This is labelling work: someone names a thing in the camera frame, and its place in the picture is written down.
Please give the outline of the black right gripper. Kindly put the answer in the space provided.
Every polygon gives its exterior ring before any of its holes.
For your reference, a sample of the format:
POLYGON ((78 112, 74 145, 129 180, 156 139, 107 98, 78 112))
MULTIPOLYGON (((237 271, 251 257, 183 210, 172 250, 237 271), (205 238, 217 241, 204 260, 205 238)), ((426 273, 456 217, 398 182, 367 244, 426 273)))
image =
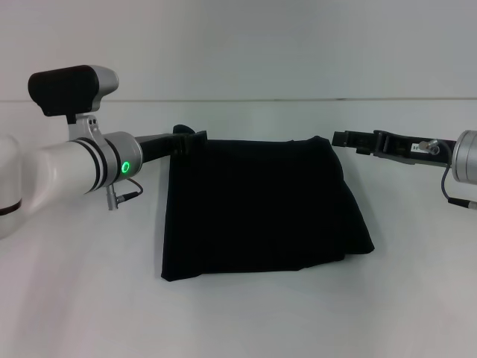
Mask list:
POLYGON ((336 131, 332 138, 332 146, 354 148, 357 153, 373 153, 375 157, 409 165, 445 166, 449 159, 447 150, 442 144, 437 143, 436 139, 403 136, 386 131, 373 133, 336 131), (419 144, 422 142, 434 142, 438 148, 437 153, 432 154, 421 149, 419 144))

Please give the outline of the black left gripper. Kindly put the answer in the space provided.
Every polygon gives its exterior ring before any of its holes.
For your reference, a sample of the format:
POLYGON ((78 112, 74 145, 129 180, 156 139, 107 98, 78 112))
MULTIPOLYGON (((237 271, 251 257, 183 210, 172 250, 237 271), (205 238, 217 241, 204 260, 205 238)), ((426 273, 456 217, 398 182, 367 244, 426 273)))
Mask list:
POLYGON ((148 163, 174 154, 191 154, 207 143, 207 132, 136 136, 142 150, 142 162, 148 163))

